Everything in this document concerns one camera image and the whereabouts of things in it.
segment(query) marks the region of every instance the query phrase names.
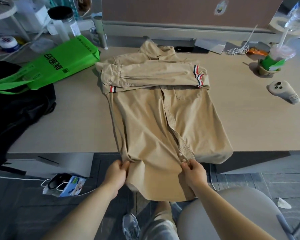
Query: white remote control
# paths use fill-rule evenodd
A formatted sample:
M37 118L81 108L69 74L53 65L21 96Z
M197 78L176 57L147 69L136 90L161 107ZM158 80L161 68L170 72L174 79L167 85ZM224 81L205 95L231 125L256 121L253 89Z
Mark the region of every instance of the white remote control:
M278 96L291 104L300 102L299 96L287 81L274 81L267 86L268 91L274 96Z

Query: black phone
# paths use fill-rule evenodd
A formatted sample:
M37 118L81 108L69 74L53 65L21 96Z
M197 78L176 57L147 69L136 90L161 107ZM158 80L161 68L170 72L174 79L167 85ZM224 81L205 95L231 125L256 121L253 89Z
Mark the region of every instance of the black phone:
M188 47L188 46L176 46L174 48L174 50L176 52L180 52L180 53L199 53L199 54L208 54L209 50L208 49L204 49L198 46L194 46L194 47Z

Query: folded sleeve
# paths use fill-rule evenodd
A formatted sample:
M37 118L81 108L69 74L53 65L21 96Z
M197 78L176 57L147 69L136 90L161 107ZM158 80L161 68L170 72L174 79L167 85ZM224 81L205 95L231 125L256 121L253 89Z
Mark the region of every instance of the folded sleeve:
M102 71L102 83L115 87L116 92L160 85L191 85L209 89L207 70L195 64L152 60L142 64L97 63L96 66Z

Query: shoe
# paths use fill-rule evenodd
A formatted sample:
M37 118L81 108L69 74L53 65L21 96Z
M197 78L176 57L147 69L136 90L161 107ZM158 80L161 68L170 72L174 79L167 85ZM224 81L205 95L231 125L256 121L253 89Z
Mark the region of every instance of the shoe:
M126 214L122 218L122 230L127 240L138 240L140 227L138 220L132 214Z

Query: black object in bag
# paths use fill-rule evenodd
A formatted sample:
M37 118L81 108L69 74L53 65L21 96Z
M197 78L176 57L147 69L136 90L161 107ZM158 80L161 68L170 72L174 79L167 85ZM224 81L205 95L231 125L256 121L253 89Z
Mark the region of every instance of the black object in bag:
M0 79L16 73L19 69L20 66L16 64L0 61ZM23 88L9 91L19 92ZM55 101L53 84L15 95L0 94L0 166L6 161L10 146L30 125L43 115L51 113L56 106Z

